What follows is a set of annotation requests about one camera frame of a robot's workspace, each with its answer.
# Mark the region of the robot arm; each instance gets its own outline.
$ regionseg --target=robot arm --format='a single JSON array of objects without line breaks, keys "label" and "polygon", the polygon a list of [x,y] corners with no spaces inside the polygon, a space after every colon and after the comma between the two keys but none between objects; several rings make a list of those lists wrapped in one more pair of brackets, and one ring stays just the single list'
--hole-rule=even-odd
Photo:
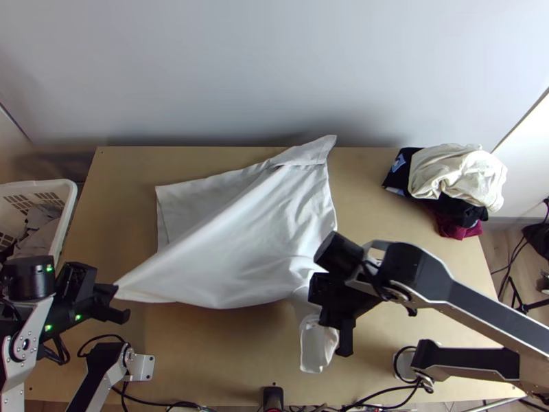
[{"label": "robot arm", "polygon": [[[53,341],[66,352],[55,357],[60,365],[70,356],[60,335],[94,318],[118,324],[127,322],[129,310],[111,308],[117,287],[96,284],[97,270],[79,263],[66,263],[58,278],[51,256],[7,261],[1,272],[7,287],[0,319],[2,368],[0,369],[1,410],[23,411],[25,379],[36,361],[53,351],[45,343]],[[87,374],[69,404],[68,411],[100,411],[110,388],[119,382],[150,380],[154,357],[136,354],[127,342],[98,343],[86,356]]]},{"label": "robot arm", "polygon": [[[381,260],[371,257],[377,249]],[[373,241],[363,247],[336,232],[320,246],[309,301],[322,306],[320,324],[340,330],[336,353],[353,353],[355,320],[383,301],[415,316],[434,308],[501,343],[498,349],[442,348],[419,341],[410,368],[435,381],[449,376],[510,382],[549,402],[549,328],[456,281],[437,257],[411,244]]]}]

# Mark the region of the maroon cloth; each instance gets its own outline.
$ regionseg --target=maroon cloth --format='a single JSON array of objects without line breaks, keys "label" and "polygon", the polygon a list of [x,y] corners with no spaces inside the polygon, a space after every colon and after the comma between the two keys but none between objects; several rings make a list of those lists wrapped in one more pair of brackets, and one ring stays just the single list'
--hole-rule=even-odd
[{"label": "maroon cloth", "polygon": [[480,220],[473,227],[461,227],[453,225],[450,219],[438,215],[436,215],[435,218],[436,224],[439,226],[439,234],[444,238],[463,240],[464,238],[482,235]]}]

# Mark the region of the cable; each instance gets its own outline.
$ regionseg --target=cable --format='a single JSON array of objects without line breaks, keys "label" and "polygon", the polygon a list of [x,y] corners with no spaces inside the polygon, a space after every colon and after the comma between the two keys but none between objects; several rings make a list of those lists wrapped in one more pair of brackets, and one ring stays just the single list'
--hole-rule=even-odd
[{"label": "cable", "polygon": [[[417,389],[419,389],[420,387],[422,389],[425,389],[425,391],[427,391],[428,393],[432,393],[432,392],[429,392],[427,390],[427,387],[423,383],[421,383],[421,381],[419,381],[415,385],[406,385],[406,386],[401,386],[401,387],[387,388],[387,389],[384,389],[382,391],[373,393],[370,396],[367,396],[367,397],[365,397],[361,400],[358,400],[357,402],[353,403],[352,405],[347,405],[346,407],[342,407],[341,412],[347,412],[349,409],[356,408],[356,407],[370,407],[370,408],[379,408],[379,409],[384,409],[384,410],[398,409],[398,408],[402,407],[403,405],[407,404],[410,401],[410,399],[412,399],[413,395],[417,392]],[[399,404],[393,405],[391,407],[380,407],[379,405],[365,403],[367,400],[375,398],[379,395],[383,395],[384,393],[393,392],[393,391],[401,391],[403,389],[412,389],[412,392],[410,392],[410,395],[408,395],[408,397],[404,401],[400,402]]]},{"label": "cable", "polygon": [[120,402],[122,403],[122,410],[124,412],[129,412],[128,407],[126,406],[126,390],[128,388],[128,383],[124,382],[122,385],[122,392],[120,393]]},{"label": "cable", "polygon": [[[541,225],[546,223],[547,218],[549,217],[549,198],[544,199],[544,203],[545,203],[545,206],[547,206],[547,212],[545,213],[545,218],[541,222]],[[525,243],[521,246],[522,241],[525,240],[525,239],[526,238],[523,235],[522,238],[520,239],[520,241],[517,243],[517,246],[515,246],[515,248],[513,249],[513,252],[511,253],[511,256],[510,256],[509,260],[507,260],[507,266],[504,266],[504,267],[502,267],[502,268],[500,268],[500,269],[498,269],[494,272],[490,272],[491,275],[495,275],[496,273],[507,270],[507,272],[505,272],[505,275],[503,276],[501,284],[500,284],[500,289],[498,291],[498,299],[501,299],[501,297],[503,295],[503,292],[505,290],[505,286],[507,285],[507,282],[509,280],[509,276],[511,275],[511,267],[512,267],[514,261],[517,259],[518,255],[522,251],[522,249],[524,249],[524,247],[528,244],[528,241],[525,241]]]},{"label": "cable", "polygon": [[395,375],[397,376],[397,378],[400,379],[402,382],[415,384],[415,383],[418,383],[421,380],[421,378],[419,376],[416,376],[416,378],[414,380],[404,379],[402,377],[402,375],[399,373],[398,369],[397,369],[397,361],[399,360],[399,356],[402,355],[407,350],[410,350],[410,349],[415,350],[416,347],[415,346],[405,346],[395,354],[395,358],[393,359],[393,369],[395,370]]},{"label": "cable", "polygon": [[513,262],[515,261],[516,257],[515,257],[515,253],[517,251],[517,248],[520,246],[520,244],[522,243],[522,241],[524,240],[524,236],[522,236],[522,238],[519,240],[519,242],[517,243],[517,246],[515,246],[515,248],[513,249],[513,252],[511,253],[511,256],[510,256],[510,259],[507,260],[507,264],[505,266],[503,266],[502,268],[494,271],[494,272],[490,272],[490,275],[495,275],[496,273],[499,273],[501,271],[504,271],[505,269],[508,269],[510,265],[513,264]]},{"label": "cable", "polygon": [[123,398],[132,400],[134,402],[137,402],[137,403],[140,403],[140,404],[143,404],[143,405],[149,405],[151,407],[165,407],[165,408],[167,408],[166,411],[169,411],[170,409],[175,408],[175,407],[182,407],[182,408],[195,408],[195,409],[198,409],[200,411],[206,411],[206,412],[216,412],[214,409],[210,409],[210,408],[207,408],[207,407],[202,407],[199,404],[196,404],[194,402],[188,402],[188,401],[184,401],[184,400],[180,400],[178,402],[173,402],[173,403],[167,403],[167,402],[150,402],[148,400],[138,399],[134,396],[128,395],[126,393],[126,391],[124,391],[124,386],[122,386],[122,390],[113,387],[113,391],[118,393]]},{"label": "cable", "polygon": [[89,345],[90,343],[92,342],[95,342],[95,341],[98,341],[100,339],[105,339],[105,338],[116,338],[118,339],[119,341],[121,341],[122,343],[125,343],[126,341],[122,338],[122,336],[119,336],[117,334],[112,334],[112,333],[108,333],[108,334],[103,334],[103,335],[99,335],[99,336],[95,336],[91,339],[89,339],[84,345],[80,346],[80,349],[78,350],[78,352],[76,352],[76,356],[78,358],[86,358],[89,353],[87,354],[83,354],[82,353],[82,350],[87,346]]},{"label": "cable", "polygon": [[17,319],[18,322],[23,322],[23,318],[21,317],[21,313],[19,313],[19,309],[17,309],[12,302],[3,297],[0,297],[0,302],[12,310],[12,316],[15,316],[15,319]]},{"label": "cable", "polygon": [[61,339],[61,336],[56,336],[52,339],[56,346],[57,353],[50,347],[43,345],[45,358],[57,363],[58,365],[65,365],[71,361],[71,354],[65,346],[65,343]]},{"label": "cable", "polygon": [[549,412],[549,409],[543,408],[543,407],[541,407],[541,406],[539,406],[539,405],[536,405],[536,404],[534,404],[534,403],[532,403],[532,402],[529,402],[529,401],[527,401],[527,400],[525,400],[525,399],[519,399],[519,402],[522,403],[522,404],[528,405],[529,407],[532,407],[532,408],[534,408],[534,409],[537,409],[538,411]]}]

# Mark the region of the metal bracket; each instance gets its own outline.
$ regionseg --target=metal bracket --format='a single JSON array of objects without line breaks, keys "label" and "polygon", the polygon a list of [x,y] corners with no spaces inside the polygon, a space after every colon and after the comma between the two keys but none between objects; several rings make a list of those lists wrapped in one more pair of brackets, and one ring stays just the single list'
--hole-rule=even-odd
[{"label": "metal bracket", "polygon": [[154,371],[155,358],[153,355],[136,354],[132,347],[126,351],[124,362],[128,374],[124,376],[126,382],[151,380]]}]

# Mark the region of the pile of clothes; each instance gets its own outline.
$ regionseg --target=pile of clothes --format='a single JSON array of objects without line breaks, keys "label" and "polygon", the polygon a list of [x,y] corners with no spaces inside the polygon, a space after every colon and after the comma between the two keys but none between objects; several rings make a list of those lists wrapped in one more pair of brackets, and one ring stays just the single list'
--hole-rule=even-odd
[{"label": "pile of clothes", "polygon": [[6,260],[49,255],[62,212],[61,208],[47,204],[31,207],[23,233],[0,251],[0,268]]},{"label": "pile of clothes", "polygon": [[429,209],[439,234],[462,240],[482,233],[488,211],[503,206],[507,168],[479,144],[403,148],[383,186]]}]

